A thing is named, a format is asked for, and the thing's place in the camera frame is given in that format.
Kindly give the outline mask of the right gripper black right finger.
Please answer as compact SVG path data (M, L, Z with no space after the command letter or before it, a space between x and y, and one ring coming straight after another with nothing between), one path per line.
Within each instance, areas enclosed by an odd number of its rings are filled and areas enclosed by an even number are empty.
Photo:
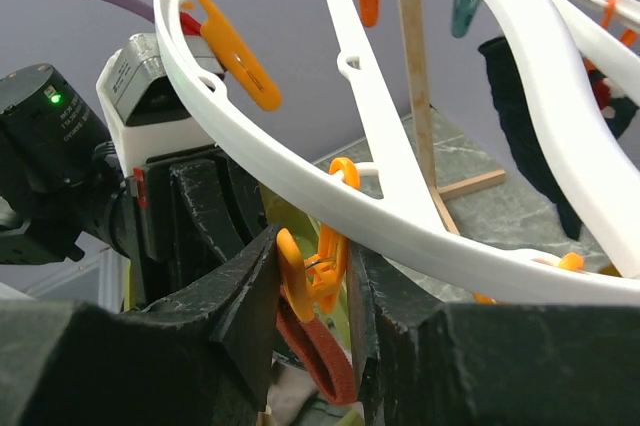
M634 307L443 302L355 244L354 378L369 425L635 425Z

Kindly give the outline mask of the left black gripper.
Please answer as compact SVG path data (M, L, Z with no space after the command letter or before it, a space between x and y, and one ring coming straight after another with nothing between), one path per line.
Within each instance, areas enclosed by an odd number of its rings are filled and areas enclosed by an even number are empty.
M257 180L220 147L157 156L133 169L143 304L233 259L267 227Z

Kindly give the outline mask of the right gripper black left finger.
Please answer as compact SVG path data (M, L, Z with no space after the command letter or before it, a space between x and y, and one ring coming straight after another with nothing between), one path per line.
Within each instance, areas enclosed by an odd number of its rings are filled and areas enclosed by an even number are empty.
M1 304L5 425L252 425L270 384L276 226L142 311Z

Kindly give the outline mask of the taupe sock with striped cuff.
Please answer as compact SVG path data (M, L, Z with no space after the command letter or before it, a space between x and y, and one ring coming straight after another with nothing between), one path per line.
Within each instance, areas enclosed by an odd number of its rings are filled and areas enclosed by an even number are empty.
M267 406L274 425L293 424L315 394L334 406L357 402L350 359L319 319L300 321L281 294L276 326L302 367L289 366L278 359L272 361Z

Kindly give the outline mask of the orange clothes clip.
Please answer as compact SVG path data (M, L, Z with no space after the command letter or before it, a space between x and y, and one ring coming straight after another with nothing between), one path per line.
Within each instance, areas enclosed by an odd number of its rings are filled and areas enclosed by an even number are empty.
M278 232L276 244L285 296L297 318L305 323L312 321L315 307L331 314L347 271L349 239L323 224L317 251L307 258L286 228Z

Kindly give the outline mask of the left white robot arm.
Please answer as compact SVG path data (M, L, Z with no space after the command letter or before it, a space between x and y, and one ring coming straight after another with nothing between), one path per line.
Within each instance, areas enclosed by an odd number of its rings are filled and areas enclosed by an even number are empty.
M210 141L153 152L131 171L49 64L1 81L1 260L81 260L89 234L129 258L141 304L226 263L267 225L257 181Z

